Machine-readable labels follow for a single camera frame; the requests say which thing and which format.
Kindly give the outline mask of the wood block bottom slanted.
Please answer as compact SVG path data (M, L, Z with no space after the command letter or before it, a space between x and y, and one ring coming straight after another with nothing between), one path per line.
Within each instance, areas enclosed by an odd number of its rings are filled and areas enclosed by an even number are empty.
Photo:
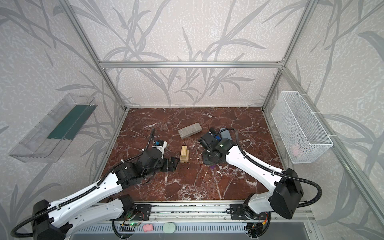
M185 161L187 159L187 155L188 155L188 148L187 148L187 146L182 146L180 160Z

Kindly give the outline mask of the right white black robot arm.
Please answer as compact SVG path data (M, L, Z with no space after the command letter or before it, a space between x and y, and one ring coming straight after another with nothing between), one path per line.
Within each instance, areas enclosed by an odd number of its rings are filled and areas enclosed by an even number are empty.
M250 220L264 212L275 212L290 220L296 209L313 205L323 195L320 185L300 178L293 169L273 167L247 153L238 139L219 140L217 134L208 132L199 142L204 148L205 165L227 163L243 170L267 188L265 193L249 195L243 203L245 215Z

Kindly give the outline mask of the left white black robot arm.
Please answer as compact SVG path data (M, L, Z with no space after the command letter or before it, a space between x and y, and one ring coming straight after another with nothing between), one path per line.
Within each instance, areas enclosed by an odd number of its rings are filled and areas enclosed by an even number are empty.
M162 146L144 149L137 156L116 164L86 188L51 203L46 200L36 203L33 215L17 224L10 235L19 239L63 240L93 223L133 217L138 210L129 195L100 206L96 203L130 186L140 185L158 172L175 171L180 159L164 158L164 150Z

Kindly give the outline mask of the blue-grey oval case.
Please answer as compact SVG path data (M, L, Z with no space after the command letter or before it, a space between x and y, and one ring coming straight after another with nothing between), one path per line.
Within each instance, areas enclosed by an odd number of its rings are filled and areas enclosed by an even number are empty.
M221 139L229 139L231 141L233 140L229 130L227 130L226 128L221 128L220 131Z

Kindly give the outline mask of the blue stapler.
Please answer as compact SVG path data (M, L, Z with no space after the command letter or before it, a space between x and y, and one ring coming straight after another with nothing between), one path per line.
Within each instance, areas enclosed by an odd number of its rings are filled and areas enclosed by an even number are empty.
M221 137L219 136L219 135L217 135L217 131L213 128L213 127L211 127L210 129L209 129L209 133L213 136L213 137L215 137L217 140L221 140Z

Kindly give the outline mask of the grey stone brick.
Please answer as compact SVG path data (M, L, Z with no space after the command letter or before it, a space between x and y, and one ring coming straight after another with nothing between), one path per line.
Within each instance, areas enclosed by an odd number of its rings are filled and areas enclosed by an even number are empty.
M182 139L185 139L187 137L190 137L194 134L200 133L202 131L202 127L199 123L195 123L192 125L189 125L187 127L184 127L182 129L178 130L178 133Z

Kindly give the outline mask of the pale green round disc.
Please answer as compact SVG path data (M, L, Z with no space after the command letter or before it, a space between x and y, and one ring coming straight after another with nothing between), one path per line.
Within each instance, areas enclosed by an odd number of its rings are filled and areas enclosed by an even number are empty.
M174 223L164 223L163 232L166 234L172 234L176 231L176 225Z

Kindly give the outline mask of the pink object in basket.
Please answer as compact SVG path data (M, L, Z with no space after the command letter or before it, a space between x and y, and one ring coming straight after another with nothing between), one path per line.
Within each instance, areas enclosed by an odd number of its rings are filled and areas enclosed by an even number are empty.
M299 145L293 145L291 147L291 150L292 150L293 155L297 159L301 160L304 157L304 152L302 151L302 149Z

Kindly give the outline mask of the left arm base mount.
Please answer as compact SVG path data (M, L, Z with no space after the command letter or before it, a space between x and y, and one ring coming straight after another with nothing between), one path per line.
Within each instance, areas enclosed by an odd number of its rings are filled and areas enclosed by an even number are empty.
M136 205L136 209L127 213L123 213L119 220L126 221L148 221L151 215L152 205L140 204Z

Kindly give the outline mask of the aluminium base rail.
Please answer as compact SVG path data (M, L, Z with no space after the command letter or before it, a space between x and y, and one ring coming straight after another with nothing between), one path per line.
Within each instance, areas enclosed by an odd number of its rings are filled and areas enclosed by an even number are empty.
M242 204L245 200L221 201L147 201L136 205L152 205L150 218L144 223L234 223L227 209L230 204ZM310 207L299 208L291 220L272 213L272 223L315 222Z

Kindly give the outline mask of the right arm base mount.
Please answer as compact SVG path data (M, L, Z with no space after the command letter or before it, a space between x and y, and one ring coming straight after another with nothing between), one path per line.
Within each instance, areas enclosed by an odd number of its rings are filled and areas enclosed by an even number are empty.
M230 204L229 210L232 220L264 221L268 218L267 212L256 214L248 206L243 204Z

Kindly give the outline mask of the clear plastic wall bin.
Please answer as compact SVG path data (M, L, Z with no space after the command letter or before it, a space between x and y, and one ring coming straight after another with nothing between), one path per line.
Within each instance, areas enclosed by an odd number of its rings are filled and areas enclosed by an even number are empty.
M67 94L10 152L23 163L56 163L98 105Z

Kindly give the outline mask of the aluminium frame crossbar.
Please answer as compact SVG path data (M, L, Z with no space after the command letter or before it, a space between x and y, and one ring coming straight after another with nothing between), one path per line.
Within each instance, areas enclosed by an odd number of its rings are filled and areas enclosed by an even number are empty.
M187 62L187 61L102 61L100 66L111 68L281 68L276 61L256 62Z

